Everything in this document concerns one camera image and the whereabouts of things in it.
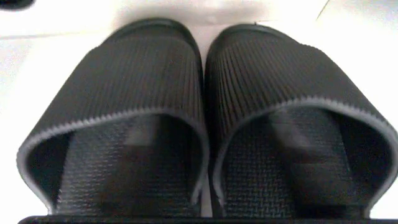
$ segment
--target white background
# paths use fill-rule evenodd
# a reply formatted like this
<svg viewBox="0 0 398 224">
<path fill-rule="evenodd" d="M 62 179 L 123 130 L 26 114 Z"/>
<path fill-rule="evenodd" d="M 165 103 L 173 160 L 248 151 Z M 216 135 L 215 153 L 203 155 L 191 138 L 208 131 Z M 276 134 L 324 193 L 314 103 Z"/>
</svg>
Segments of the white background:
<svg viewBox="0 0 398 224">
<path fill-rule="evenodd" d="M 202 57 L 215 36 L 259 22 L 328 54 L 398 128 L 398 1 L 395 0 L 37 0 L 0 11 L 0 199 L 3 223 L 47 209 L 25 186 L 16 152 L 82 57 L 118 27 L 162 16 L 191 30 Z M 397 218 L 395 183 L 372 210 Z"/>
</svg>

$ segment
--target slipper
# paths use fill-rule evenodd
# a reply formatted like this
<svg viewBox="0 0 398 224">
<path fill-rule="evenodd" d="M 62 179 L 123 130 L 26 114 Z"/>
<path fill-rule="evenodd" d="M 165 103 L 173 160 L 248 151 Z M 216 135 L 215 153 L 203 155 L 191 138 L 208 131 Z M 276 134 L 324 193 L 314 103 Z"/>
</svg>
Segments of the slipper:
<svg viewBox="0 0 398 224">
<path fill-rule="evenodd" d="M 198 47 L 181 24 L 123 27 L 80 62 L 17 155 L 50 214 L 195 217 L 207 173 Z"/>
<path fill-rule="evenodd" d="M 34 0 L 0 0 L 0 9 L 23 9 L 33 4 L 33 2 Z"/>
<path fill-rule="evenodd" d="M 213 214 L 368 218 L 398 137 L 320 50 L 269 27 L 224 30 L 206 62 Z"/>
</svg>

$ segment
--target textured footbed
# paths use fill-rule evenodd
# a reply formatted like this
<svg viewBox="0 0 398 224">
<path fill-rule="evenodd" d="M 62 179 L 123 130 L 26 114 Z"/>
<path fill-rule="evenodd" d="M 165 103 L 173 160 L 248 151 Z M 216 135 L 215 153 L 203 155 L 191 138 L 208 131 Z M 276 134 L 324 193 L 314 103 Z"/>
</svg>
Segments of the textured footbed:
<svg viewBox="0 0 398 224">
<path fill-rule="evenodd" d="M 192 131 L 150 116 L 77 131 L 56 214 L 190 217 Z"/>
<path fill-rule="evenodd" d="M 139 21 L 80 62 L 17 157 L 50 213 L 200 215 L 209 146 L 191 38 L 174 21 Z"/>
<path fill-rule="evenodd" d="M 368 217 L 396 132 L 323 52 L 267 32 L 231 27 L 206 61 L 214 216 Z"/>
<path fill-rule="evenodd" d="M 322 110 L 270 114 L 240 129 L 224 162 L 228 217 L 359 218 L 338 124 Z"/>
</svg>

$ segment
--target black slide sandal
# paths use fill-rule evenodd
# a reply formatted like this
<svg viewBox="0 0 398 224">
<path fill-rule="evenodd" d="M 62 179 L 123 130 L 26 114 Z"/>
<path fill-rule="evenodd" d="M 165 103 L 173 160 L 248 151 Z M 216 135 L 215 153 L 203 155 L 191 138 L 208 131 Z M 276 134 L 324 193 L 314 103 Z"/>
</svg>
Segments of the black slide sandal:
<svg viewBox="0 0 398 224">
<path fill-rule="evenodd" d="M 123 27 L 86 55 L 25 140 L 22 178 L 50 214 L 199 216 L 209 155 L 201 79 L 183 25 Z"/>
<path fill-rule="evenodd" d="M 323 52 L 269 27 L 213 42 L 213 215 L 367 218 L 397 175 L 395 130 Z"/>
</svg>

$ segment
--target black slipper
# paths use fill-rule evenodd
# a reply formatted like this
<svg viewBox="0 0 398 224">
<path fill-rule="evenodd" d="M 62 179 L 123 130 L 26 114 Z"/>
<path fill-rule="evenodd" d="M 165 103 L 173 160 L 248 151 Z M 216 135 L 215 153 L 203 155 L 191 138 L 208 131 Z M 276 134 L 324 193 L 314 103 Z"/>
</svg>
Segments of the black slipper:
<svg viewBox="0 0 398 224">
<path fill-rule="evenodd" d="M 201 79 L 183 25 L 123 27 L 86 55 L 25 140 L 21 176 L 50 214 L 200 215 Z"/>
<path fill-rule="evenodd" d="M 367 218 L 397 175 L 398 138 L 320 50 L 238 25 L 206 63 L 213 214 Z"/>
</svg>

